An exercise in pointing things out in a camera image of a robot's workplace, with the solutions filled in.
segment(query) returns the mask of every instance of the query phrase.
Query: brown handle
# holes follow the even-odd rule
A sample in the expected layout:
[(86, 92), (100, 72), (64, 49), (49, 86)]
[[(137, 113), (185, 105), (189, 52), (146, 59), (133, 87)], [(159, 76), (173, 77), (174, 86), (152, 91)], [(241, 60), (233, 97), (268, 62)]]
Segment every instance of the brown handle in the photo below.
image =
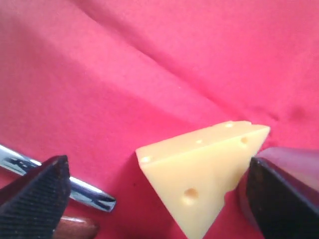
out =
[(93, 239), (98, 231), (99, 225), (91, 219), (63, 216), (53, 239)]

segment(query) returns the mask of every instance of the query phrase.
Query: cheese wedge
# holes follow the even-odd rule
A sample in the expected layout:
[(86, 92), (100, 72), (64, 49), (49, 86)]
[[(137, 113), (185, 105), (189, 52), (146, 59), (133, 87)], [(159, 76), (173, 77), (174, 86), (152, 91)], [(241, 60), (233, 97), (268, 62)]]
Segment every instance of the cheese wedge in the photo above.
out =
[(270, 127), (228, 121), (136, 150), (150, 184), (189, 239), (202, 239)]

